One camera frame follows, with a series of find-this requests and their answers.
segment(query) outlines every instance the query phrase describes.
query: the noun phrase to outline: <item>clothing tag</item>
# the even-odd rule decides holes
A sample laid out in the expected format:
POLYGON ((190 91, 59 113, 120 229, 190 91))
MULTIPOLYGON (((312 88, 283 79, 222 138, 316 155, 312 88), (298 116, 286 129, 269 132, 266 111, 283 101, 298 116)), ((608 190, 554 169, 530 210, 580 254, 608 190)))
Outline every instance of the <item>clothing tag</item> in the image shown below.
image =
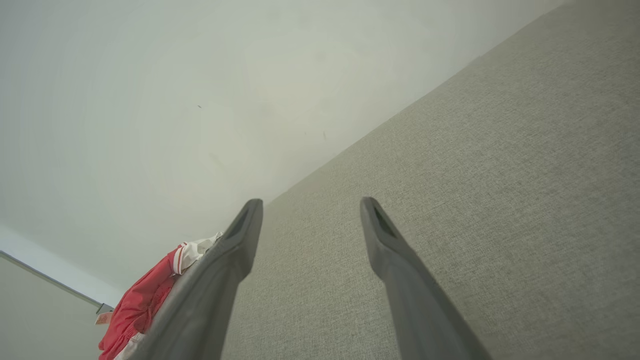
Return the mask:
POLYGON ((98 318, 95 319, 95 324, 96 325, 103 325, 105 323, 110 323, 112 316, 113 316, 113 312, 112 311, 110 311, 108 313, 100 314, 100 315, 98 315, 98 318))

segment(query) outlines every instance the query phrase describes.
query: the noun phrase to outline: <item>white wall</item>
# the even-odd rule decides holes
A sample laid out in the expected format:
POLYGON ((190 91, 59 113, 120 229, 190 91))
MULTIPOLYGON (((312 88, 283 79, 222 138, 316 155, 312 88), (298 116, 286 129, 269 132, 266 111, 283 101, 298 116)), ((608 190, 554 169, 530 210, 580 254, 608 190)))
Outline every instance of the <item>white wall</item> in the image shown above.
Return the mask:
POLYGON ((0 250, 91 299, 115 307, 127 287, 113 286, 0 224, 0 250))
POLYGON ((126 288, 562 0, 0 3, 0 220, 126 288))
POLYGON ((93 304, 0 258, 0 349, 3 360, 97 359, 107 325, 94 325, 93 304))

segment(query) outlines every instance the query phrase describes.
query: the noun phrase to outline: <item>pile of clothes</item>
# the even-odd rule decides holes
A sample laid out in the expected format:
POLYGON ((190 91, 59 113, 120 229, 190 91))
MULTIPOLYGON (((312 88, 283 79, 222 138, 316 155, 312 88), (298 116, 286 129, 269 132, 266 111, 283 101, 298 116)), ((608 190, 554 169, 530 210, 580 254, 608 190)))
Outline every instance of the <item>pile of clothes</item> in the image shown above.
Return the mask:
POLYGON ((181 243, 124 294, 113 310, 109 329, 98 344, 99 360, 126 360, 151 327, 178 275, 198 261, 222 236, 181 243))

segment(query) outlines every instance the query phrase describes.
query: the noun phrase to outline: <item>gray fabric sofa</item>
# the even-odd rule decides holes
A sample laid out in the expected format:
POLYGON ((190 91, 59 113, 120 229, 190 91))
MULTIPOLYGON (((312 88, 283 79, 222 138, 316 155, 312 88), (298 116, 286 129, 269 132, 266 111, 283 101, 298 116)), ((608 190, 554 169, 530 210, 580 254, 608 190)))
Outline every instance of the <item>gray fabric sofa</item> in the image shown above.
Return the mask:
POLYGON ((640 3, 541 17, 268 204, 224 359, 399 358, 365 195, 494 358, 640 358, 640 3))

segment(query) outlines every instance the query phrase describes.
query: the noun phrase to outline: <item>red clothing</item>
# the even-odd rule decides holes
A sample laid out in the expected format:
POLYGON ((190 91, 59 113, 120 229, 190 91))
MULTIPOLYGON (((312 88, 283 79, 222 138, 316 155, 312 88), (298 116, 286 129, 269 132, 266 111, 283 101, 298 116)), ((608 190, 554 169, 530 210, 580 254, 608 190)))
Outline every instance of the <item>red clothing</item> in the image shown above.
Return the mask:
POLYGON ((102 350, 99 360, 113 360, 137 333, 145 334, 162 306, 175 281, 173 274, 181 273, 182 248, 171 251, 131 289, 127 290, 109 323, 107 333, 98 344, 102 350))

